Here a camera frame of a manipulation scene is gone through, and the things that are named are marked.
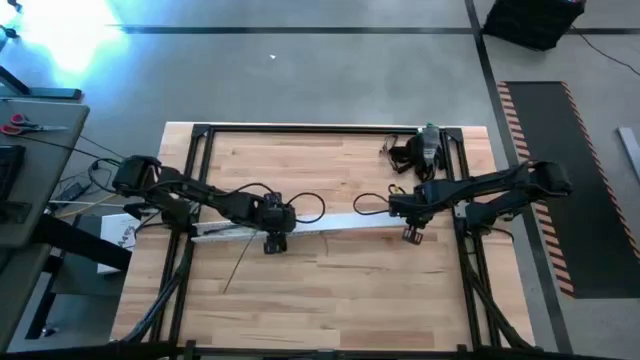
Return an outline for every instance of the scissors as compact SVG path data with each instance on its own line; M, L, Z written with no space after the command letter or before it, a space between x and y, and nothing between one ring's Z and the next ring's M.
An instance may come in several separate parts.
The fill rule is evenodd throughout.
M9 121L11 124L4 124L0 126L0 132L9 136L24 135L31 132L61 131L69 129L66 126L48 126L32 123L25 115L22 114L14 114Z

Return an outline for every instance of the hazard stripe mat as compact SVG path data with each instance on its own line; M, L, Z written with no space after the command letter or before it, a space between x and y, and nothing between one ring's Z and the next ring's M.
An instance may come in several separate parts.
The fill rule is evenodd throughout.
M534 205L558 287L569 297L640 298L640 247L618 206L564 82L501 82L498 92L518 159L562 164L568 198Z

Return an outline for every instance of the wooden tabletop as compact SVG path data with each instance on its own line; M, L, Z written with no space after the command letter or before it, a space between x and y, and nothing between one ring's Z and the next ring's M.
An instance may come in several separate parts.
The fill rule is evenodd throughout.
M166 125L159 155L164 165L183 169L192 126ZM471 175L495 171L486 129L462 131ZM231 190L260 181L282 192L285 200L314 191L325 199L328 212L352 212L358 194L385 195L390 183L405 189L416 183L412 171L397 175L379 155L383 140L383 135L217 132L207 182ZM298 214L320 209L311 197L294 206ZM360 207L373 210L384 204L374 199ZM203 210L201 221L216 220L220 217L214 210ZM199 244L179 341L278 349L447 351L457 344L470 346L451 213L434 217L420 246L402 241L401 233L401 228L326 232L291 239L287 253L270 256L256 241L239 263L247 242ZM155 299L168 238L168 230L159 228L139 235L113 338L126 335ZM511 240L492 233L484 244L495 301L533 343ZM173 306L172 300L162 339L168 337ZM478 316L488 344L481 305Z

